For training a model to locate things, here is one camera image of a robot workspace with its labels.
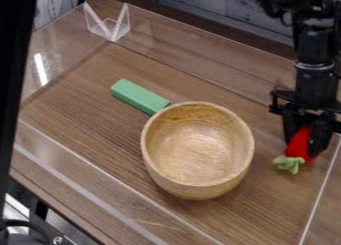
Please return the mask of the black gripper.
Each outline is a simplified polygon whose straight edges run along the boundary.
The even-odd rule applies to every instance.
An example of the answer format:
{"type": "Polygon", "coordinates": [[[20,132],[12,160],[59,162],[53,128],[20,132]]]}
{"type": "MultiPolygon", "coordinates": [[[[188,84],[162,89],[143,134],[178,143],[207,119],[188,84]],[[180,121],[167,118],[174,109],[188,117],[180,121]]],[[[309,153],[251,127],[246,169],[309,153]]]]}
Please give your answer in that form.
{"type": "Polygon", "coordinates": [[[313,107],[298,101],[293,91],[273,90],[269,111],[282,117],[285,142],[290,143],[299,127],[311,124],[309,135],[309,155],[315,157],[326,148],[333,132],[341,133],[341,102],[332,101],[313,107]]]}

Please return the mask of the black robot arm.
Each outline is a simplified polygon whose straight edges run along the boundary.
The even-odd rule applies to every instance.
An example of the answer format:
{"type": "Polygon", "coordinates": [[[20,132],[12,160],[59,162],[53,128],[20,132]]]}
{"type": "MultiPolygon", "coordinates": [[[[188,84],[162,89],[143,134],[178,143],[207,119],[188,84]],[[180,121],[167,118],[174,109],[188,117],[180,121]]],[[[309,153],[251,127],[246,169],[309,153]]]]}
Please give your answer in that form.
{"type": "Polygon", "coordinates": [[[341,0],[255,0],[267,17],[291,28],[294,88],[271,91],[269,111],[282,118],[287,143],[310,158],[341,132],[341,0]]]}

